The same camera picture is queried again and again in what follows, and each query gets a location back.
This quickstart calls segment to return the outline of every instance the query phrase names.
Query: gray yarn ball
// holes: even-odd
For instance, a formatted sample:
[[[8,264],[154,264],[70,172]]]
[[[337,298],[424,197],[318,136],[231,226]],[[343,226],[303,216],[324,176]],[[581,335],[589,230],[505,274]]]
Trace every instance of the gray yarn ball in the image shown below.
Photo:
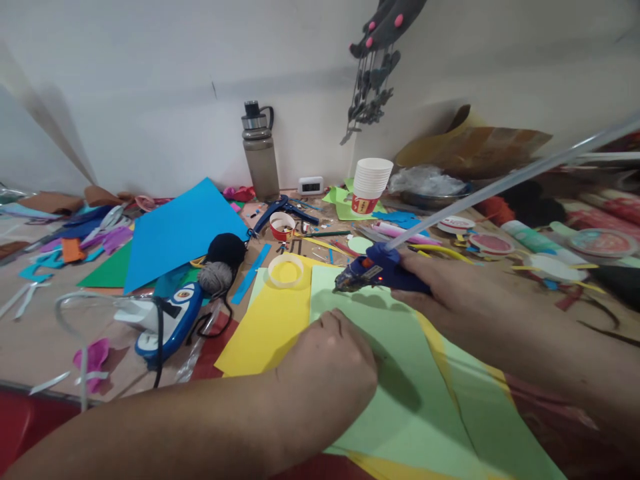
[[[222,262],[208,263],[198,272],[198,283],[213,297],[231,288],[232,280],[230,266]]]

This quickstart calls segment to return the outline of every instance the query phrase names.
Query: finger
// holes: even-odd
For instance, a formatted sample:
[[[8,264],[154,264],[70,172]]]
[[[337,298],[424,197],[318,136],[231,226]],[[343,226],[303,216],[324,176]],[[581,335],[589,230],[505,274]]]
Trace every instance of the finger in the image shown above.
[[[411,250],[400,250],[400,266],[416,275],[427,285],[437,282],[439,278],[439,259],[426,258]]]
[[[324,312],[320,315],[318,320],[321,322],[322,328],[335,334],[338,337],[342,337],[342,324],[340,320],[330,311]]]
[[[418,310],[432,322],[444,319],[449,314],[449,310],[445,306],[430,295],[421,292],[392,290],[391,296],[402,303],[406,303],[412,309]]]
[[[344,336],[349,336],[353,342],[358,347],[358,350],[364,356],[366,362],[372,366],[376,366],[375,356],[373,354],[373,350],[371,348],[371,344],[367,340],[367,334],[358,327],[354,322],[349,320],[349,318],[342,313],[339,309],[333,309],[332,314],[340,319],[343,328]]]

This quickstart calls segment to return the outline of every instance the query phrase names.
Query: pliers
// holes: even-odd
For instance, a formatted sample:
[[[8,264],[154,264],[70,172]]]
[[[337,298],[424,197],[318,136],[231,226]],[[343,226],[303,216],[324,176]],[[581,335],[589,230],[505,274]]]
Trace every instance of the pliers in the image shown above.
[[[253,228],[254,234],[260,233],[262,229],[265,227],[265,225],[267,224],[267,222],[269,221],[270,216],[272,216],[272,214],[274,214],[277,211],[284,211],[289,214],[296,215],[297,217],[300,217],[302,220],[312,223],[314,225],[318,225],[320,223],[320,220],[318,220],[316,217],[312,217],[308,213],[305,213],[302,210],[290,204],[288,196],[280,195],[280,200],[270,204],[267,211],[264,213],[264,215],[262,215],[262,217],[260,217],[260,220],[258,220],[258,223],[255,224],[255,227]]]

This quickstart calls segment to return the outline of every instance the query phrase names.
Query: stack of paper cups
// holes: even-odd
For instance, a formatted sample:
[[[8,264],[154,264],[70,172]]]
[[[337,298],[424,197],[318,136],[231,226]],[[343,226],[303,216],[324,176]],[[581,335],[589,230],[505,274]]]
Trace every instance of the stack of paper cups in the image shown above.
[[[384,159],[362,159],[358,161],[353,179],[351,209],[361,215],[373,212],[380,195],[387,188],[393,162]]]

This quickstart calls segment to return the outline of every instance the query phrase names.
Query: clear plastic tube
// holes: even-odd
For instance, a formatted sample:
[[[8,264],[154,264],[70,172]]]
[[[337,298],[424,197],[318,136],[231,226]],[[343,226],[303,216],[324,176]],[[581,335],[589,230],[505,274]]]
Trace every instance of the clear plastic tube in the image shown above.
[[[506,177],[484,187],[483,189],[478,190],[475,193],[472,193],[468,197],[458,200],[457,202],[451,204],[448,207],[443,208],[442,210],[434,213],[433,215],[428,216],[418,225],[408,229],[404,234],[399,237],[390,240],[385,245],[386,250],[393,250],[397,248],[398,245],[402,245],[406,240],[410,239],[416,233],[421,232],[427,227],[435,225],[440,222],[440,220],[444,220],[450,215],[455,215],[456,213],[467,209],[469,207],[474,206],[478,202],[482,202],[482,200],[486,200],[494,195],[497,195],[504,190],[507,190],[511,187],[518,185],[519,183],[524,182],[536,175],[540,175],[541,173],[546,172],[558,165],[566,163],[574,158],[582,155],[584,153],[588,153],[592,150],[600,148],[609,142],[612,142],[623,135],[631,133],[634,130],[640,128],[640,111],[636,112],[631,117],[627,118],[624,122],[619,123],[618,125],[614,125],[608,129],[604,129],[595,135],[582,140],[582,142],[576,143],[574,146],[568,148],[559,153],[554,153],[553,155],[540,159],[530,165],[527,165],[520,170],[516,170],[515,172],[510,173]]]

